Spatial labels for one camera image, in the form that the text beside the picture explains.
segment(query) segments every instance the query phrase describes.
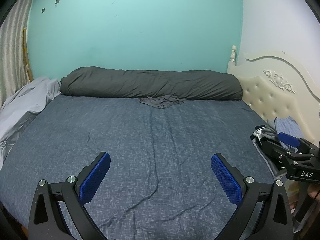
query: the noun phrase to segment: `bed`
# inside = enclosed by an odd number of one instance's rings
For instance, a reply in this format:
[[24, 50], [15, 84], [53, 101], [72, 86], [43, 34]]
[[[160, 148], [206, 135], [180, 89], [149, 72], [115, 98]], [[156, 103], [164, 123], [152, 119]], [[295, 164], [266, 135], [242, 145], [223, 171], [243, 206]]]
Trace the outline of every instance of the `bed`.
[[236, 209], [212, 174], [214, 153], [244, 176], [272, 183], [250, 140], [256, 125], [290, 115], [308, 140], [320, 139], [320, 93], [303, 66], [282, 52], [246, 58], [237, 66], [233, 46], [228, 73], [240, 81], [242, 101], [186, 100], [156, 109], [139, 99], [57, 96], [0, 170], [1, 202], [27, 227], [39, 180], [64, 181], [106, 151], [111, 168], [85, 207], [108, 239], [214, 239]]

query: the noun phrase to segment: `teal wall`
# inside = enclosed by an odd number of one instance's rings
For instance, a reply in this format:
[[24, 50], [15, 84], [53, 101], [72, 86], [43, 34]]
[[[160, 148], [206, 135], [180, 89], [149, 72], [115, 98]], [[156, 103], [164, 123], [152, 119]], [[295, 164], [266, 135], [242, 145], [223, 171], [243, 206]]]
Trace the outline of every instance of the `teal wall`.
[[92, 65], [226, 72], [231, 47], [240, 44], [242, 0], [55, 1], [33, 0], [30, 10], [35, 78]]

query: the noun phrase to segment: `headboard finial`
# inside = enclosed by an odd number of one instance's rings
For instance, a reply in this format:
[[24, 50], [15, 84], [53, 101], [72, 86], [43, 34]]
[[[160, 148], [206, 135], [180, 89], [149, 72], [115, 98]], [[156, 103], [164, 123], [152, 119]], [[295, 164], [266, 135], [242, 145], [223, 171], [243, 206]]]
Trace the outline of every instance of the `headboard finial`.
[[230, 61], [235, 62], [236, 61], [236, 51], [237, 47], [235, 45], [232, 46], [232, 53], [230, 56]]

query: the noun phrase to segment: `white sheet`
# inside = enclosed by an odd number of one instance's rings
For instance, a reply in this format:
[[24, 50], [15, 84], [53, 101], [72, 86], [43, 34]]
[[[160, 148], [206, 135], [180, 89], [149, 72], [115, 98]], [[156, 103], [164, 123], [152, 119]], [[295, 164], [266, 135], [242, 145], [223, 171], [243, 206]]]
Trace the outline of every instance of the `white sheet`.
[[0, 110], [0, 169], [20, 134], [60, 94], [60, 82], [39, 77], [7, 98]]

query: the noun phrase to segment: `carved floral ornament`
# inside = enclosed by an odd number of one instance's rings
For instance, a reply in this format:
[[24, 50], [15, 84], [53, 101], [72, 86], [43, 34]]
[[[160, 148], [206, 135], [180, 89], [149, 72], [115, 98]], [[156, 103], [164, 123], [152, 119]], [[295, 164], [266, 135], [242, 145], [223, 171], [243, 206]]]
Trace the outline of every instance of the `carved floral ornament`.
[[283, 78], [282, 75], [277, 74], [274, 71], [270, 71], [270, 70], [263, 70], [263, 72], [266, 74], [266, 76], [268, 78], [270, 78], [270, 81], [278, 88], [282, 89], [282, 90], [287, 90], [293, 94], [295, 94], [296, 92], [292, 89], [292, 85], [290, 83], [287, 82], [286, 79]]

